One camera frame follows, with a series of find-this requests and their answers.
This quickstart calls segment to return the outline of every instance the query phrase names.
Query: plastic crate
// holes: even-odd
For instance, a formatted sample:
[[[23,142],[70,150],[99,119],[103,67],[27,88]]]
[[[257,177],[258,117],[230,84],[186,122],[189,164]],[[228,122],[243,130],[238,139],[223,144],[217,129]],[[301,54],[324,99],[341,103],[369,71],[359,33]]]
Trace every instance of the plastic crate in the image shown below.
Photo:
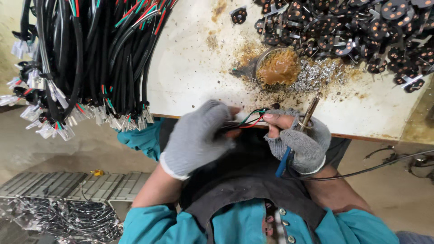
[[[150,173],[142,172],[128,173],[109,199],[110,206],[116,211],[121,221],[125,220],[131,203],[150,175]]]
[[[47,175],[48,173],[19,173],[0,187],[0,198],[24,196],[27,191],[41,182]]]
[[[54,172],[30,188],[23,196],[30,198],[65,198],[83,179],[85,173]]]
[[[89,200],[108,205],[108,199],[124,177],[125,175],[122,174],[88,175],[82,182],[82,188],[80,185],[77,186],[66,199],[71,201]]]

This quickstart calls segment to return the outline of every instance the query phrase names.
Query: insulated wire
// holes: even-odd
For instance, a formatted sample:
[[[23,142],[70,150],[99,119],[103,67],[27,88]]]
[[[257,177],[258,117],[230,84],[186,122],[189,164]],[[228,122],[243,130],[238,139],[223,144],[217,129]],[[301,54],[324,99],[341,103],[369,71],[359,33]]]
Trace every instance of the insulated wire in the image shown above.
[[[342,178],[346,178],[346,177],[350,177],[350,176],[354,176],[354,175],[359,175],[361,173],[366,173],[366,172],[372,171],[374,169],[382,168],[382,167],[387,166],[387,165],[392,165],[392,164],[394,164],[394,163],[396,163],[398,161],[401,161],[403,159],[411,158],[411,157],[414,157],[414,156],[417,156],[417,155],[421,155],[421,154],[425,154],[425,153],[429,153],[429,152],[434,152],[434,150],[429,150],[429,151],[425,151],[425,152],[414,153],[414,154],[411,154],[411,155],[400,157],[398,159],[395,159],[393,161],[390,161],[390,162],[387,162],[387,163],[384,163],[384,164],[381,164],[381,165],[377,165],[377,166],[374,166],[374,167],[371,167],[371,168],[367,168],[367,169],[364,169],[364,170],[361,170],[361,171],[358,171],[358,172],[354,172],[354,173],[351,173],[351,174],[346,174],[346,175],[339,175],[339,176],[327,177],[327,178],[304,178],[304,177],[292,176],[292,178],[285,177],[284,179],[301,180],[301,181],[330,181],[330,180],[342,179]]]

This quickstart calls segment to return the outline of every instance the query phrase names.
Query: worker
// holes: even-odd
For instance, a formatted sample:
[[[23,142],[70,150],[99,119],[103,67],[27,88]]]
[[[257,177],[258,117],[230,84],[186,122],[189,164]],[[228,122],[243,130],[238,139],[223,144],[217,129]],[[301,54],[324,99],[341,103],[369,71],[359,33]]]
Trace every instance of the worker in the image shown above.
[[[127,214],[121,244],[399,244],[344,179],[275,176],[287,146],[295,151],[291,168],[299,174],[336,176],[325,165],[331,139],[326,125],[312,117],[305,134],[294,130],[299,111],[269,110],[265,140],[239,130],[216,135],[238,112],[210,100],[176,123]],[[238,135],[251,144],[235,143]]]

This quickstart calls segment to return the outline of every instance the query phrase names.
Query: black apron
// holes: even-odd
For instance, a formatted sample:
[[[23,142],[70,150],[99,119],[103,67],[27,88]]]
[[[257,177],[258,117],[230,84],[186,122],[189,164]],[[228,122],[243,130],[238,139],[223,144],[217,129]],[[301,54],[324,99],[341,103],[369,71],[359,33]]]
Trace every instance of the black apron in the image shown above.
[[[300,181],[275,176],[279,161],[262,135],[243,133],[235,150],[197,169],[183,188],[180,206],[195,217],[210,244],[214,243],[212,216],[224,206],[252,198],[269,199],[299,215],[316,240],[313,232],[326,211],[310,199]]]

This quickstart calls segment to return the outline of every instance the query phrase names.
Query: hand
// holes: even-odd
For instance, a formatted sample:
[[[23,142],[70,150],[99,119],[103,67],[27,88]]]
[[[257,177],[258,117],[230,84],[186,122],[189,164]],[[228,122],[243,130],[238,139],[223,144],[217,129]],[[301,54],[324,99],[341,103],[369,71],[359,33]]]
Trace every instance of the hand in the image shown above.
[[[263,119],[269,123],[268,134],[264,136],[272,154],[279,160],[283,158],[287,146],[295,152],[291,165],[300,174],[313,174],[324,165],[326,151],[332,135],[321,121],[311,117],[311,129],[306,133],[295,130],[300,112],[294,109],[270,110]]]
[[[214,138],[214,135],[225,121],[233,120],[239,111],[239,108],[209,100],[198,110],[184,115],[176,123],[160,156],[164,171],[173,178],[185,180],[193,170],[234,148],[232,138],[239,134],[239,130],[229,131],[219,138]]]

